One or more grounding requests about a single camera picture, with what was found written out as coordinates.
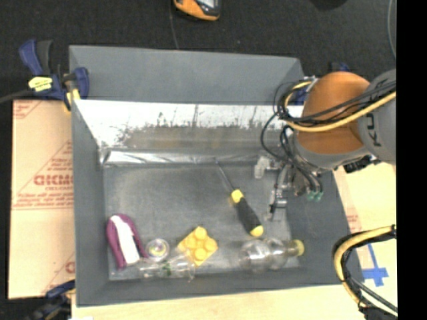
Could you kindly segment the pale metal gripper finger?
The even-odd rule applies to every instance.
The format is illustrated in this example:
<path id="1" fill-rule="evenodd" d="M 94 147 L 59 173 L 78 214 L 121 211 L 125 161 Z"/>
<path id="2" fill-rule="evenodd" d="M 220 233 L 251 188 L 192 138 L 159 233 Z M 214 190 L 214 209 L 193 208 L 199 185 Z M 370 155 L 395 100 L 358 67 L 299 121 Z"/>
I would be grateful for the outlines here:
<path id="1" fill-rule="evenodd" d="M 268 221 L 274 221 L 278 210 L 285 209 L 288 204 L 288 198 L 281 193 L 272 192 L 268 204 Z"/>
<path id="2" fill-rule="evenodd" d="M 266 171 L 276 169 L 276 160 L 268 156 L 259 156 L 254 165 L 254 177 L 261 179 Z"/>

